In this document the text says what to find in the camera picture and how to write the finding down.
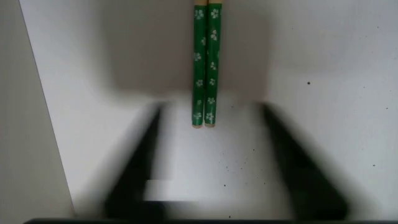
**flower pattern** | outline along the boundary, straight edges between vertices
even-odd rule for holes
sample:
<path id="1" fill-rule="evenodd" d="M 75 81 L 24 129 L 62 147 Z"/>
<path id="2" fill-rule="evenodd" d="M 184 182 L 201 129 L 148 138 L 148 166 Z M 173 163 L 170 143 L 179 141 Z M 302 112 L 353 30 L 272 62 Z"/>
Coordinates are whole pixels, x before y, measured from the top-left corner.
<path id="1" fill-rule="evenodd" d="M 201 112 L 198 112 L 198 113 L 194 114 L 193 117 L 195 119 L 200 119 L 201 118 Z"/>
<path id="2" fill-rule="evenodd" d="M 214 120 L 214 115 L 212 113 L 207 113 L 206 114 L 206 119 L 212 122 Z"/>
<path id="3" fill-rule="evenodd" d="M 197 87 L 203 86 L 203 80 L 198 80 L 197 81 Z"/>
<path id="4" fill-rule="evenodd" d="M 218 17 L 218 10 L 213 9 L 213 12 L 211 12 L 210 15 L 212 16 L 213 19 L 216 19 Z"/>
<path id="5" fill-rule="evenodd" d="M 214 78 L 211 78 L 209 84 L 210 84 L 210 85 L 216 84 L 216 80 L 215 80 Z"/>
<path id="6" fill-rule="evenodd" d="M 213 40 L 217 41 L 217 30 L 213 30 L 213 32 L 211 33 L 210 37 L 211 37 Z"/>
<path id="7" fill-rule="evenodd" d="M 201 59 L 200 53 L 193 53 L 193 59 L 197 62 Z"/>
<path id="8" fill-rule="evenodd" d="M 212 105 L 213 103 L 216 102 L 216 100 L 215 100 L 214 98 L 208 98 L 208 99 L 207 99 L 207 102 L 208 102 L 210 105 Z"/>
<path id="9" fill-rule="evenodd" d="M 195 10 L 195 18 L 196 19 L 201 19 L 201 18 L 203 18 L 205 15 L 203 14 L 203 11 L 201 10 L 201 9 L 199 9 L 199 10 Z"/>
<path id="10" fill-rule="evenodd" d="M 210 68 L 213 69 L 213 70 L 217 70 L 216 64 L 214 62 L 210 63 Z"/>

